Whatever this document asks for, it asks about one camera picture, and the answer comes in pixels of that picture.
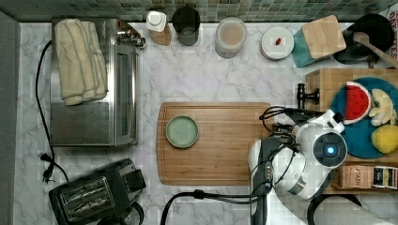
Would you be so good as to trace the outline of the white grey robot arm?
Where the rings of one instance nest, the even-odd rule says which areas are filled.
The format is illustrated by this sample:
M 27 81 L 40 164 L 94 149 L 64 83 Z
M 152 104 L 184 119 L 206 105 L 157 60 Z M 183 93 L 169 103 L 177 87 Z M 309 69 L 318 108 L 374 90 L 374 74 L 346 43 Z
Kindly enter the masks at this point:
M 285 206 L 276 191 L 283 189 L 303 200 L 311 200 L 329 185 L 330 173 L 346 159 L 347 145 L 342 136 L 344 117 L 339 112 L 300 109 L 283 111 L 295 123 L 287 139 L 273 131 L 256 141 L 248 155 L 251 225 L 276 225 L 296 221 L 291 212 L 276 215 Z

